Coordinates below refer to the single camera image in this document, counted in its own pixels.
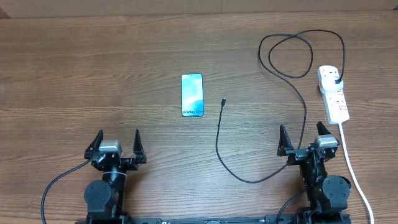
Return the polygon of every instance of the white power strip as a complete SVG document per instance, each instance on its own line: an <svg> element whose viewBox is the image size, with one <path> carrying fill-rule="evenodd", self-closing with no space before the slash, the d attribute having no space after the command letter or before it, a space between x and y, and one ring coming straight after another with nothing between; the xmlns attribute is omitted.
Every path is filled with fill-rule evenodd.
<svg viewBox="0 0 398 224"><path fill-rule="evenodd" d="M343 81L340 83L335 83L335 80L339 78L338 70L336 67L330 65L321 66L318 69L318 80L319 88L322 92L323 102L325 104L326 115L328 117L329 124L338 124L341 142L343 144L344 155L346 158L347 166L349 172L353 178L355 187L357 188L359 194L361 195L368 211L370 223L374 224L372 208L363 194L363 191L359 187L358 181L356 180L354 170L351 166L348 157L348 151L346 147L346 140L343 132L343 122L349 120L347 103L343 93Z"/></svg>

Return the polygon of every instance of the charging cable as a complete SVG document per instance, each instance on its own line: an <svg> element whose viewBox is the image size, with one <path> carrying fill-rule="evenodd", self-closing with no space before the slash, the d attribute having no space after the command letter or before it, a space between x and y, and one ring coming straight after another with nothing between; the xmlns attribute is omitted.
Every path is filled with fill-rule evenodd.
<svg viewBox="0 0 398 224"><path fill-rule="evenodd" d="M226 103L226 98L224 97L224 98L221 100L220 118L218 119L217 137L216 137L216 153L217 153L218 159L220 160L220 162L221 162L221 164L224 166L224 168L225 168L233 177L237 178L237 179L240 180L241 182L245 182L245 183L248 183L248 184L257 184L257 183L263 182L263 181L265 181L265 180L268 180L268 179L270 179L271 177L273 177L274 175L276 175L277 173L279 173L280 171L282 171L283 169L285 169L285 168L287 167L287 163L286 163L284 166L282 166L279 170L275 171L273 174L268 175L267 177L265 177L265 178L263 178L263 179L250 181L250 180L244 180L244 179L238 177L236 174L234 174L234 173L225 165L223 159L222 159L221 156L220 156L220 153L218 152L218 136L219 136L219 134L220 134L221 115L223 114L223 108L224 108L225 103Z"/></svg>
<svg viewBox="0 0 398 224"><path fill-rule="evenodd" d="M372 208L371 205L369 204L368 200L365 197L365 194L363 194L361 187L358 184L358 181L356 180L355 174L354 174L354 170L351 166L351 162L349 161L349 157L348 157L348 152L347 152L347 146L346 146L346 139L344 138L344 132L343 132L343 125L342 123L338 123L338 129L340 130L340 135L341 135L341 142L343 144L343 150L344 150L344 156L346 158L346 162L347 162L347 166L349 169L349 172L353 178L354 184L356 189L358 190L359 194L361 195L363 201L365 202L366 208L369 211L369 217L370 217L370 222L371 224L374 224L374 218L373 218L373 212L372 212Z"/></svg>

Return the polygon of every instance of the black wire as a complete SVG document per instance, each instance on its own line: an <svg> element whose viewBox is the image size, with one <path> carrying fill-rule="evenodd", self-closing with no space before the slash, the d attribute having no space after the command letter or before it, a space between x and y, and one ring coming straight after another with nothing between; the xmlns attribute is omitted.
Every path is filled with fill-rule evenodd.
<svg viewBox="0 0 398 224"><path fill-rule="evenodd" d="M284 209L286 208L286 206L287 206L288 204L290 204L291 202L293 202L296 198L298 198L299 196L301 196L304 192L305 192L305 190L299 192L297 195L294 195L291 199L289 199L289 200L284 204L284 206L282 206L282 208L280 208L280 210L279 210L279 212L278 212L278 215L276 216L276 224L279 224L280 215L282 214L282 212L284 211Z"/></svg>
<svg viewBox="0 0 398 224"><path fill-rule="evenodd" d="M328 33L332 33L332 34L337 35L338 38L341 40L341 44L343 45L343 68L341 69L341 76L340 76L340 78L339 78L338 80L336 80L336 83L339 83L339 82L341 81L341 79L343 78L343 74L344 74L344 67L345 67L345 60L346 60L346 49L345 49L345 45L344 45L343 39L340 37L340 35L338 35L338 34L335 33L335 32L328 31L328 30L318 30L318 29L317 29L317 30L305 30L305 31L302 31L302 32L299 32L299 33L296 33L296 34L271 34L271 35L265 36L265 37L260 41L259 51L258 51L258 57L259 57L259 61L260 61L261 65L262 65L269 73L275 75L276 77L280 78L281 80L283 80L283 81L285 81L287 84L289 84L289 85L294 89L294 91L298 94L298 97L300 97L301 101L303 102L303 107L304 107L304 119L303 119L303 128L302 128L302 131L301 131L300 141L299 141L298 147L297 147L298 149L300 148L301 143L302 143L302 140L303 140L304 129L305 129L305 121L306 121L306 119L307 119L307 106L306 106L306 104L305 104L305 100L304 100L303 97L301 96L300 92L296 89L296 87L294 87L293 84L291 84L289 81L287 81L286 79L284 79L284 78L283 78L282 76L280 76L280 75L283 75L283 76L288 77L288 78L302 78L302 77L304 77L304 76L311 70L311 66L312 66L312 62L313 62L313 50L312 50L312 46L311 46L311 44L310 44L308 41L306 41L305 39L299 37L298 35L303 34L303 33L306 33L306 32L313 32L313 31L314 31L314 32L328 32ZM264 64L264 62L262 62L262 59L261 59L261 45L262 45L262 43L263 43L264 40L267 39L268 37L276 37L276 36L287 36L285 39L283 39L283 40L279 41L278 43L276 43L276 44L270 49L270 51L269 51L269 53L268 53L268 61L269 61L269 64L271 65L271 67L272 67L277 73L279 73L279 75L278 75L277 73L275 73L275 72L269 70L269 69L266 67L266 65ZM294 77L294 76L291 76L291 75L288 75L288 74L285 74L285 73L279 71L278 69L275 68L274 64L272 64L272 62L271 62L271 52L272 52L272 50L273 50L275 47L277 47L279 44L281 44L281 43L283 43L284 41L289 40L289 39L291 39L291 38L298 38L298 39L304 41L304 42L310 47L310 51L311 51L310 66L308 67L307 71L306 71L303 75L297 76L297 77Z"/></svg>
<svg viewBox="0 0 398 224"><path fill-rule="evenodd" d="M313 157L313 168L314 168L314 172L315 172L315 175L314 175L314 177L315 177L315 181L314 181L314 184L316 184L317 183L317 179L318 179L318 163L317 163L317 158L315 157L315 152L314 151L312 151L312 157Z"/></svg>
<svg viewBox="0 0 398 224"><path fill-rule="evenodd" d="M316 210L314 210L314 211L312 211L312 212L310 212L309 214L308 214L308 217L310 218L313 214L315 214L315 213L318 213L318 211L316 211Z"/></svg>
<svg viewBox="0 0 398 224"><path fill-rule="evenodd" d="M75 170L78 170L78 169L82 168L83 166L87 165L87 163L89 163L89 162L91 161L91 159L92 159L92 158L88 159L86 162L84 162L84 163L82 163L82 164L76 166L75 168L71 169L70 171L64 172L63 174L59 175L58 177L56 177L55 179L53 179L53 181L51 181L51 182L49 183L49 185L47 186L47 188L46 188L45 191L44 191L44 194L43 194L43 197L42 197L42 203L41 203L41 206L40 206L40 212L41 212L41 214L42 214L42 221L43 221L43 224L47 224L47 222L45 222L45 217L44 217L44 200L45 200L45 196L46 196L47 193L49 192L51 186L52 186L54 183L56 183L57 180L61 179L62 177L64 177L64 176L70 174L71 172L73 172L73 171L75 171Z"/></svg>
<svg viewBox="0 0 398 224"><path fill-rule="evenodd" d="M244 179L238 177L236 174L234 174L234 173L225 165L225 163L223 162L223 160L222 160L222 158L221 158L221 156L220 156L220 154L219 154L219 152L218 152L218 135L219 135L219 133L220 133L221 115L223 114L224 104L225 104L225 101L223 100L223 103L221 104L220 118L218 119L217 137L216 137L216 152L217 152L217 156L218 156L218 159L220 160L221 164L224 166L224 168L225 168L232 176L234 176L234 177L237 178L238 180L240 180L240 181L242 181L242 182L245 182L245 183L248 183L248 184L256 184L256 183L263 182L263 181L265 181L265 180L267 180L267 179L273 177L274 175L276 175L277 173L279 173L281 170L285 169L285 167L287 167L287 164L285 164L282 168L280 168L279 170L277 170L277 171L274 172L273 174L271 174L271 175L269 175L269 176L267 176L267 177L265 177L265 178L263 178L263 179L261 179L261 180L249 181L249 180L244 180Z"/></svg>

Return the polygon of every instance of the wooden table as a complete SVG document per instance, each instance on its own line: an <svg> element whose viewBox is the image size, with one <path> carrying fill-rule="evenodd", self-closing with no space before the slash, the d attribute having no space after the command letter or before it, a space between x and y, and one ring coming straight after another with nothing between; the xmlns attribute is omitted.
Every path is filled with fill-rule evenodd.
<svg viewBox="0 0 398 224"><path fill-rule="evenodd" d="M302 190L299 168L260 184L232 177L215 153L222 97L227 97L220 153L240 177L256 180L286 161L277 157L279 125L297 147L303 107L294 91L260 66L259 41L306 29L339 33L346 44L344 124L349 155L376 223L398 219L398 13L303 12L202 16L87 17L0 20L0 223L41 223L40 199L57 175L81 164L99 129L132 154L141 131L148 163L129 172L125 210L133 217L260 217L277 213ZM341 69L339 40L303 35L314 49L313 68L290 80L307 102L303 145L316 123L327 123L317 68ZM264 54L280 38L264 43ZM293 75L308 67L309 49L290 40L272 54ZM202 73L205 116L181 117L180 76ZM337 126L327 128L340 138ZM326 164L349 179L343 151ZM86 215L85 187L101 178L86 166L59 180L47 195L48 223ZM368 212L355 187L348 200L353 223ZM306 206L306 198L286 213Z"/></svg>

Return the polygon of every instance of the smartphone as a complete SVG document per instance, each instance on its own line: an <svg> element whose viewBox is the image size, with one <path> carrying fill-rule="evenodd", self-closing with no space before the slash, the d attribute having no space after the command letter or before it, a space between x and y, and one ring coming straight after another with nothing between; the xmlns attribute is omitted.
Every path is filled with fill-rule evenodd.
<svg viewBox="0 0 398 224"><path fill-rule="evenodd" d="M181 109L182 116L205 115L202 74L184 74L181 76Z"/></svg>

